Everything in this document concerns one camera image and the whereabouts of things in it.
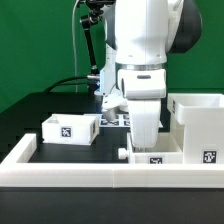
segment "white platform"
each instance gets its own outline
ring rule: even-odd
[[[0,165],[0,187],[224,187],[224,165],[29,164],[35,149],[26,134]]]

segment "white box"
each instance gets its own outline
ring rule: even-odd
[[[91,145],[99,134],[97,116],[53,114],[42,123],[44,143]]]
[[[224,96],[169,94],[171,132],[183,163],[224,164]]]
[[[176,140],[170,133],[159,133],[155,147],[146,149],[144,152],[133,152],[131,135],[128,139],[128,162],[144,164],[181,164],[183,153]]]

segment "black table surface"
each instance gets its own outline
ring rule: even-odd
[[[0,161],[25,133],[36,133],[30,162],[118,163],[128,128],[102,128],[90,147],[42,144],[52,113],[100,113],[87,94],[33,93],[0,114]],[[0,223],[224,223],[223,189],[0,187]]]

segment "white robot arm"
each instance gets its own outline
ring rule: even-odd
[[[116,93],[104,98],[102,111],[113,121],[114,108],[128,107],[132,144],[151,148],[158,135],[161,98],[166,96],[166,53],[184,53],[199,39],[201,18],[194,0],[114,0]]]

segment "green backdrop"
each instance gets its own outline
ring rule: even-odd
[[[74,75],[71,17],[75,0],[0,0],[0,111],[29,93]],[[168,55],[169,92],[223,92],[224,1],[196,0],[203,18],[198,44],[184,55]],[[78,75],[89,60],[76,14]],[[92,29],[99,67],[104,65],[102,24]],[[56,91],[74,91],[71,87]]]

